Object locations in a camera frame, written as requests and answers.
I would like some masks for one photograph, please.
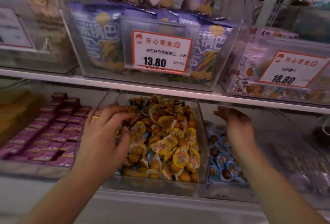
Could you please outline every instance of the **white shelf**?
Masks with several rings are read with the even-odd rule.
[[[19,69],[0,68],[0,76],[9,76],[24,78],[30,80],[42,80],[48,82],[59,82],[66,84],[75,84],[81,86],[91,86],[99,88],[111,88],[127,90],[132,92],[142,92],[150,94],[161,94],[166,96],[176,96],[183,98],[199,99],[204,101],[213,101],[214,103],[237,103],[244,105],[271,107],[279,109],[289,109],[303,112],[330,114],[330,107],[313,104],[303,104],[294,102],[280,102],[265,99],[254,99],[247,97],[237,97],[227,95],[225,92],[205,92],[200,90],[173,88],[166,86],[155,86],[150,84],[87,78],[79,74],[79,68],[72,74],[54,74],[45,72],[34,72]]]

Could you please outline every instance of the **person's left hand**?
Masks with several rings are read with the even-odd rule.
[[[114,175],[124,162],[131,144],[131,136],[126,127],[121,130],[119,144],[115,144],[116,131],[122,125],[122,121],[135,116],[135,113],[127,111],[127,106],[119,106],[118,103],[102,110],[91,110],[72,168],[73,174],[97,180],[100,185]]]

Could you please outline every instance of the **price tag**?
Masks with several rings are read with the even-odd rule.
[[[191,45],[192,39],[133,30],[133,68],[183,74]]]
[[[0,49],[33,49],[22,20],[9,8],[0,8]]]
[[[306,88],[326,68],[329,58],[277,51],[261,83]]]

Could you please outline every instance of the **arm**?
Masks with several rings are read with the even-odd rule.
[[[291,186],[259,150],[249,117],[218,107],[214,114],[227,121],[227,136],[235,157],[256,193],[270,224],[327,224],[328,222]]]
[[[19,222],[21,224],[73,223],[97,189],[113,176],[127,155],[131,137],[127,128],[116,146],[115,133],[122,121],[133,117],[127,107],[113,104],[93,108],[86,121],[79,152],[70,174],[46,194]]]

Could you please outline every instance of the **stack of purple boxes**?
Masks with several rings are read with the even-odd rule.
[[[66,93],[54,93],[41,114],[12,138],[0,158],[11,161],[70,167],[83,135],[90,106]]]

